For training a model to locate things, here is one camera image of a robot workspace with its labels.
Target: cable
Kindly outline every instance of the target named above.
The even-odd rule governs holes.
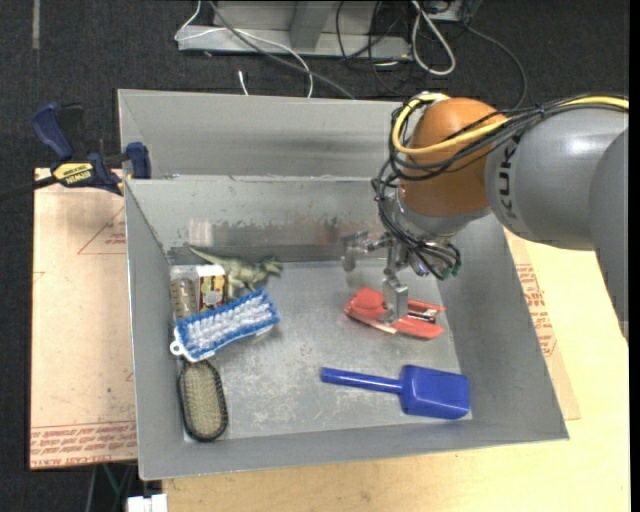
[[[451,4],[453,3],[453,0],[443,0],[442,3],[445,5],[442,6],[440,9],[436,9],[436,8],[429,9],[429,14],[433,16],[434,14],[442,14],[443,12],[447,12],[449,9],[451,9]]]
[[[420,66],[424,71],[432,75],[446,76],[451,74],[453,70],[456,68],[456,58],[455,58],[455,55],[453,54],[453,51],[451,50],[451,47],[447,43],[444,36],[440,33],[438,28],[435,26],[433,21],[431,21],[431,18],[429,18],[429,15],[424,11],[422,6],[416,0],[412,0],[411,5],[413,5],[413,7],[418,11],[418,15],[416,16],[416,21],[414,22],[413,29],[411,31],[411,52],[413,54],[414,60],[416,61],[416,64]],[[445,70],[440,71],[440,70],[435,70],[433,68],[430,68],[424,63],[424,61],[418,55],[417,38],[418,38],[418,28],[420,27],[421,19],[423,19],[425,23],[429,26],[433,34],[436,36],[436,38],[444,48],[445,52],[447,52],[447,55],[449,57],[449,61],[451,62],[451,64]]]
[[[383,180],[382,178],[389,167],[389,162],[390,161],[385,162],[375,180],[378,215],[382,225],[396,240],[404,245],[409,253],[415,255],[436,279],[444,280],[449,277],[449,275],[456,275],[462,265],[462,260],[460,251],[453,244],[446,242],[444,245],[441,245],[436,242],[418,240],[387,215],[383,202],[386,200],[385,188],[389,180]],[[390,179],[393,180],[396,178],[397,176],[394,175]],[[436,270],[428,257],[441,261],[444,264],[444,272],[441,273]]]
[[[454,146],[457,146],[458,144],[463,144],[463,143],[468,143],[468,142],[472,142],[474,140],[479,139],[480,137],[482,137],[483,135],[487,135],[491,132],[495,132],[496,130],[498,130],[501,126],[505,125],[506,123],[508,123],[510,121],[509,117],[504,117],[503,119],[498,119],[495,120],[494,122],[485,125],[485,126],[479,126],[473,130],[467,131],[465,133],[461,133],[460,135],[453,137],[451,139],[448,139],[446,141],[442,141],[439,142],[437,144],[432,144],[431,146],[425,146],[422,148],[409,148],[404,146],[401,142],[400,142],[400,132],[402,131],[402,128],[404,126],[404,124],[408,121],[409,115],[411,114],[412,111],[415,110],[415,107],[419,106],[420,103],[422,103],[423,105],[430,105],[433,104],[436,101],[440,101],[440,100],[444,100],[444,99],[448,99],[449,97],[446,96],[445,94],[436,94],[436,93],[427,93],[427,94],[422,94],[422,95],[418,95],[414,98],[412,98],[400,111],[400,113],[398,114],[397,119],[394,122],[393,125],[393,129],[391,130],[391,143],[393,145],[393,147],[399,151],[400,153],[404,153],[407,155],[426,155],[426,154],[430,154],[430,153],[434,153],[437,151],[442,151],[444,149],[449,149],[452,148]],[[613,106],[615,108],[619,108],[619,109],[623,109],[623,110],[629,110],[629,102],[622,100],[620,98],[617,98],[615,96],[606,96],[606,95],[589,95],[586,97],[579,97],[579,98],[569,98],[566,100],[563,100],[558,106],[556,106],[555,108],[558,108],[559,106],[562,105],[566,105],[566,106],[570,106],[570,105],[585,105],[585,106],[596,106],[596,105],[609,105],[609,106]],[[548,108],[548,106],[543,106],[543,107],[533,107],[531,109],[531,113],[534,115],[545,115],[547,113],[550,112],[550,109]]]
[[[518,71],[520,71],[520,77],[522,79],[522,93],[520,94],[520,98],[518,99],[517,103],[512,108],[514,109],[520,108],[524,103],[524,100],[527,97],[527,94],[529,93],[529,80],[527,78],[527,73],[524,70],[524,66],[522,65],[518,57],[516,57],[515,54],[511,50],[509,50],[509,48],[503,45],[500,41],[497,41],[496,39],[493,39],[492,37],[489,37],[488,35],[477,31],[475,28],[471,27],[471,25],[469,24],[467,24],[467,30],[471,34],[475,35],[476,37],[479,37],[481,39],[484,39],[485,41],[488,41],[489,43],[496,45],[503,52],[505,52],[509,57],[511,57],[511,60],[513,60],[516,66],[518,66]]]
[[[249,96],[249,91],[247,91],[247,87],[244,85],[244,77],[242,76],[242,71],[238,70],[238,78],[240,79],[240,85],[242,86],[242,90],[244,91],[245,96]]]
[[[122,498],[128,498],[127,494],[129,494],[131,488],[132,478],[135,476],[134,468],[135,466],[127,466],[127,469],[124,470],[122,480],[120,480],[120,487],[117,490],[118,492],[111,506],[111,512],[117,512],[121,509]]]
[[[228,27],[214,27],[214,28],[210,28],[208,30],[205,30],[204,32],[200,32],[198,34],[193,34],[193,35],[186,36],[186,37],[178,37],[178,34],[182,30],[184,30],[185,27],[190,25],[193,22],[194,19],[196,19],[198,17],[198,15],[200,14],[201,6],[202,6],[202,2],[199,1],[198,2],[198,6],[196,7],[196,11],[193,13],[193,15],[185,23],[183,23],[182,26],[178,29],[178,31],[174,34],[174,36],[173,36],[173,40],[174,41],[176,41],[176,42],[188,41],[190,39],[195,39],[197,37],[202,37],[204,35],[211,34],[213,32],[229,30]],[[264,43],[264,44],[275,46],[275,47],[280,48],[280,49],[286,51],[287,53],[291,54],[298,62],[300,62],[300,64],[302,64],[302,66],[304,67],[304,71],[307,73],[307,76],[309,77],[309,91],[307,92],[307,98],[311,98],[311,95],[313,94],[313,73],[309,69],[309,66],[307,65],[305,60],[298,54],[298,52],[296,52],[295,50],[289,48],[288,46],[286,46],[284,44],[280,44],[280,43],[278,43],[276,41],[270,41],[268,39],[263,39],[262,37],[255,36],[253,34],[250,34],[248,32],[245,32],[245,31],[239,30],[239,29],[235,29],[235,31],[238,32],[239,34],[242,34],[243,36],[245,36],[245,37],[247,37],[249,39],[253,39],[254,41],[259,41],[259,42]],[[263,53],[263,54],[268,54],[268,52],[264,52],[264,51],[260,51],[260,50],[257,50],[257,51],[259,51],[260,53]],[[301,71],[297,66],[294,66],[294,68],[296,70]],[[249,93],[246,91],[246,88],[244,86],[244,81],[243,81],[242,78],[240,78],[240,82],[241,82],[243,91],[245,92],[246,95],[248,95]]]
[[[389,33],[393,30],[393,28],[398,24],[398,22],[400,21],[400,18],[396,18],[395,21],[389,26],[389,28],[387,28],[386,32],[384,34],[379,35],[374,41],[371,41],[371,38],[369,38],[369,42],[363,46],[362,48],[360,48],[359,50],[355,51],[354,53],[347,55],[345,49],[344,49],[344,44],[342,43],[342,32],[340,31],[340,13],[342,12],[342,7],[344,6],[346,2],[344,0],[342,0],[339,4],[338,4],[338,8],[336,9],[336,37],[338,38],[338,45],[340,46],[340,53],[342,54],[342,60],[351,60],[354,59],[355,57],[358,57],[359,55],[362,55],[364,52],[370,50],[371,48],[373,48],[374,46],[376,46],[378,43],[380,43],[385,37],[387,37],[389,35]],[[373,30],[373,20],[375,19],[375,12],[378,9],[378,5],[374,8],[374,14],[372,15],[372,21],[369,27],[369,33],[371,33],[371,31]]]
[[[98,466],[93,466],[91,471],[91,481],[89,482],[89,491],[87,492],[87,502],[84,507],[84,512],[91,512],[91,505],[93,504],[93,492],[96,486],[96,473],[98,472]]]
[[[265,44],[270,44],[273,46],[277,46],[278,48],[282,48],[283,50],[289,52],[291,55],[293,55],[295,57],[295,59],[300,62],[300,64],[302,64],[302,66],[304,67],[305,71],[307,72],[307,76],[309,77],[309,91],[307,92],[307,98],[311,98],[311,95],[313,94],[313,73],[311,72],[311,70],[309,69],[309,66],[307,65],[307,63],[305,62],[305,60],[300,57],[300,55],[298,54],[298,52],[296,52],[295,50],[292,50],[291,48],[280,44],[280,43],[276,43],[275,41],[269,41],[267,39],[263,39],[261,37],[258,36],[254,36],[252,34],[249,34],[247,32],[244,32],[242,30],[238,30],[238,32],[246,37],[249,37],[255,41],[260,41],[261,43],[265,43]]]
[[[104,472],[107,475],[107,479],[109,480],[109,484],[111,485],[111,489],[113,489],[114,494],[117,496],[118,495],[118,481],[116,480],[116,477],[113,475],[113,473],[111,472],[111,469],[109,469],[109,466],[107,466],[106,464],[102,464],[102,469],[104,469]]]
[[[0,192],[0,203],[9,199],[15,199],[16,197],[28,194],[29,192],[33,192],[34,190],[48,187],[49,185],[53,185],[54,183],[58,183],[58,180],[55,178],[55,176],[48,176],[41,180],[27,183],[26,185],[21,185],[10,190],[5,190],[4,192]]]
[[[373,9],[373,14],[371,16],[371,24],[369,26],[369,44],[367,45],[368,48],[368,59],[369,59],[369,67],[371,68],[371,71],[373,72],[373,76],[374,78],[378,81],[378,83],[380,85],[382,85],[387,91],[389,91],[390,93],[396,95],[399,98],[402,97],[406,97],[406,94],[402,94],[401,92],[395,90],[393,87],[391,87],[389,84],[387,84],[378,74],[378,69],[376,68],[375,62],[373,60],[373,53],[371,51],[372,48],[372,44],[371,44],[371,33],[373,32],[374,26],[375,26],[375,19],[376,16],[378,14],[378,10],[380,9],[380,5],[382,4],[381,1],[376,2],[376,5]]]
[[[574,109],[586,108],[586,107],[615,110],[618,112],[620,110],[626,110],[626,109],[621,109],[618,107],[614,107],[611,105],[604,105],[604,104],[590,105],[590,104],[576,103],[576,104],[570,104],[570,105],[565,104],[565,105],[557,106],[555,109],[543,115],[541,115],[539,111],[537,113],[536,111],[532,111],[530,114],[518,117],[515,122],[512,120],[509,120],[507,123],[505,123],[503,129],[498,130],[495,133],[485,135],[481,139],[474,141],[473,143],[469,144],[467,147],[458,151],[453,157],[445,160],[437,161],[437,162],[418,164],[415,161],[411,162],[407,160],[407,159],[411,159],[410,155],[407,155],[406,157],[407,159],[403,160],[399,157],[399,152],[395,150],[393,146],[390,145],[391,146],[390,156],[389,156],[390,165],[394,170],[394,172],[396,173],[396,175],[409,181],[420,181],[423,179],[431,179],[444,172],[457,172],[462,167],[449,169],[449,167],[453,163],[461,160],[462,158],[465,158],[474,153],[477,153],[480,149],[484,147],[491,146],[491,145],[500,145],[506,142],[507,140],[509,140],[510,138],[514,136],[518,136],[518,134],[521,134],[525,129],[531,128],[531,126],[533,126],[534,123],[540,122],[542,119],[544,119],[543,116],[556,115],[562,112],[566,112],[568,110],[574,110]],[[402,172],[402,170],[398,167],[398,165],[411,168],[411,169],[420,169],[423,171],[430,171],[430,172],[428,172],[428,174],[425,174],[424,176],[407,176]]]
[[[269,52],[264,51],[259,46],[253,44],[247,37],[245,37],[236,28],[231,26],[229,24],[229,22],[227,22],[227,20],[224,18],[224,16],[222,14],[220,14],[219,9],[216,7],[216,5],[212,1],[209,1],[209,4],[211,5],[211,8],[215,12],[216,16],[220,19],[222,24],[229,31],[231,31],[238,39],[240,39],[244,44],[246,44],[247,46],[253,48],[255,51],[257,51],[258,53],[264,55],[265,57],[268,57],[269,59],[273,60],[274,62],[277,62],[277,63],[281,64],[282,66],[285,66],[285,67],[287,67],[289,69],[293,69],[293,70],[298,71],[298,72],[308,73],[310,76],[316,78],[317,80],[319,80],[321,82],[324,82],[325,84],[329,85],[330,87],[332,87],[336,91],[339,91],[341,94],[343,94],[344,96],[346,96],[349,99],[352,99],[352,100],[356,99],[355,96],[353,96],[353,94],[351,94],[349,91],[347,91],[342,86],[340,86],[337,83],[335,83],[334,81],[332,81],[332,80],[330,80],[330,79],[328,79],[328,78],[326,78],[326,77],[324,77],[322,75],[319,75],[318,73],[315,73],[313,71],[310,71],[310,70],[307,70],[307,69],[304,69],[304,68],[300,68],[300,67],[296,66],[295,64],[291,64],[290,62],[288,62],[288,61],[286,61],[284,59],[281,59],[280,57],[276,57],[275,55],[272,55]]]

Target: scrub brush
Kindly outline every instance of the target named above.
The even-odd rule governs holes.
[[[178,389],[189,436],[197,441],[219,437],[227,428],[229,417],[218,371],[207,361],[185,363]]]
[[[196,363],[236,341],[266,333],[279,321],[269,296],[260,288],[213,310],[179,318],[169,348],[172,354]]]

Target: white cable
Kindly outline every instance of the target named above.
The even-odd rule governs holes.
[[[202,37],[206,34],[211,34],[212,32],[218,32],[220,30],[227,30],[226,27],[214,27],[208,30],[205,30],[204,32],[200,32],[198,34],[193,34],[190,36],[186,36],[186,37],[178,37],[178,34],[184,30],[188,25],[190,25],[194,19],[197,18],[198,14],[200,14],[200,7],[202,6],[202,1],[198,1],[198,6],[196,7],[196,12],[193,13],[193,16],[191,16],[191,18],[189,18],[179,29],[178,31],[175,33],[175,35],[173,36],[173,40],[176,42],[181,42],[181,41],[188,41],[190,39],[195,39],[196,37]],[[311,98],[311,95],[313,94],[313,74],[311,73],[311,70],[309,69],[309,66],[307,65],[307,63],[304,61],[304,59],[302,57],[300,57],[300,55],[298,54],[298,52],[296,52],[295,50],[289,48],[288,46],[284,45],[284,44],[280,44],[280,43],[276,43],[275,41],[269,41],[267,39],[263,39],[261,37],[258,36],[254,36],[253,34],[249,34],[248,32],[245,32],[244,30],[240,30],[236,28],[236,31],[239,32],[240,34],[242,34],[245,37],[248,37],[249,39],[253,39],[254,41],[259,41],[263,44],[269,44],[271,46],[276,46],[282,50],[284,50],[285,52],[291,54],[300,64],[302,64],[302,67],[304,67],[305,71],[307,72],[307,76],[309,77],[309,92],[307,93],[307,98]],[[244,81],[242,78],[242,75],[240,76],[240,83],[242,85],[242,89],[244,90],[245,94],[249,94],[247,92],[247,89],[244,85]]]
[[[198,14],[200,14],[200,7],[202,7],[202,1],[198,0],[198,6],[196,7],[196,12],[193,13],[193,15],[191,16],[191,18],[189,18],[187,21],[185,21],[182,26],[178,29],[178,31],[173,35],[173,40],[175,42],[179,42],[179,41],[185,41],[187,39],[193,39],[194,37],[198,37],[201,36],[203,34],[197,34],[197,35],[193,35],[193,36],[188,36],[188,37],[178,37],[178,34],[180,32],[182,32],[188,25],[191,25],[191,23],[193,22],[193,20],[195,20],[198,17]]]
[[[302,67],[304,67],[305,71],[307,72],[307,76],[309,77],[309,92],[307,93],[307,98],[311,98],[311,95],[313,94],[313,75],[311,74],[311,70],[309,69],[309,66],[307,66],[307,63],[304,61],[304,59],[302,57],[300,57],[298,52],[296,52],[295,50],[292,50],[291,48],[289,48],[288,46],[285,46],[284,44],[276,43],[275,41],[269,41],[267,39],[262,39],[261,37],[249,34],[248,32],[245,32],[244,30],[239,30],[239,29],[236,28],[236,31],[240,32],[245,37],[253,39],[254,41],[260,41],[261,43],[264,43],[264,44],[270,44],[272,46],[277,46],[278,48],[281,48],[284,51],[286,51],[286,52],[290,53],[291,55],[293,55],[293,57],[295,57],[295,59],[300,64],[302,64]]]
[[[391,66],[397,66],[400,64],[399,60],[394,60],[390,62],[374,62],[374,66],[377,68],[390,68]]]
[[[240,85],[242,86],[242,90],[244,91],[245,96],[249,96],[249,91],[247,91],[247,87],[244,85],[244,77],[242,76],[242,71],[238,70],[238,78],[240,79]]]
[[[431,73],[432,75],[437,75],[437,76],[445,76],[450,74],[456,68],[456,58],[455,58],[455,55],[453,55],[453,51],[451,50],[451,47],[449,46],[449,44],[447,43],[443,35],[440,33],[440,31],[437,29],[433,21],[431,21],[431,18],[429,18],[429,15],[424,11],[424,9],[422,9],[420,4],[416,0],[412,0],[411,5],[413,5],[413,7],[418,11],[418,16],[416,16],[416,21],[413,24],[413,30],[411,32],[411,46],[412,46],[412,52],[413,52],[413,59],[416,61],[416,64],[418,64],[418,66],[424,69],[427,73]],[[451,65],[444,71],[439,71],[439,70],[430,68],[422,61],[422,59],[418,55],[416,42],[418,38],[418,27],[420,26],[421,18],[425,21],[427,25],[429,25],[429,28],[434,33],[438,41],[440,41],[440,44],[442,45],[444,50],[447,52],[447,55],[449,56]]]

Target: black floor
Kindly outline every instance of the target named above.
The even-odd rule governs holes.
[[[242,69],[252,94],[304,94],[303,74],[262,56],[180,53],[172,37],[196,2],[40,0],[39,50],[33,48],[33,4],[0,3],[0,192],[26,185],[33,167],[52,163],[52,154],[30,126],[31,115],[50,101],[82,103],[87,137],[102,140],[105,152],[112,153],[119,149],[118,88],[241,94],[236,72]],[[587,91],[628,94],[629,4],[486,0],[472,26],[520,59],[528,77],[525,105]],[[438,80],[411,65],[382,72],[381,79],[395,93],[381,85],[366,63],[347,66],[318,58],[308,62],[358,98],[441,89],[501,108],[514,105],[522,80],[511,58],[458,26],[448,26],[445,33],[458,60],[456,71]],[[339,95],[317,84],[316,96]],[[30,196],[0,203],[0,510],[89,510],[94,468],[33,473],[26,462],[32,208]],[[111,510],[121,484],[124,493],[127,488],[142,492],[139,482],[127,478],[133,474],[129,467],[108,469],[112,480],[105,468],[96,468],[90,510]]]

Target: gray metal bin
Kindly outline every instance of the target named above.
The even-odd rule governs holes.
[[[501,226],[456,238],[456,278],[400,277],[446,306],[445,334],[391,336],[346,317],[384,262],[353,273],[341,237],[380,232],[368,182],[385,158],[394,103],[120,91],[122,143],[149,147],[153,177],[126,186],[131,333],[143,479],[396,457],[563,439],[564,421]],[[216,251],[284,262],[267,290],[281,322],[216,356],[229,408],[212,443],[185,435],[169,352],[169,265],[194,263],[194,223]],[[472,412],[447,422],[404,415],[397,398],[323,384],[322,366],[393,377],[405,364],[461,372]]]

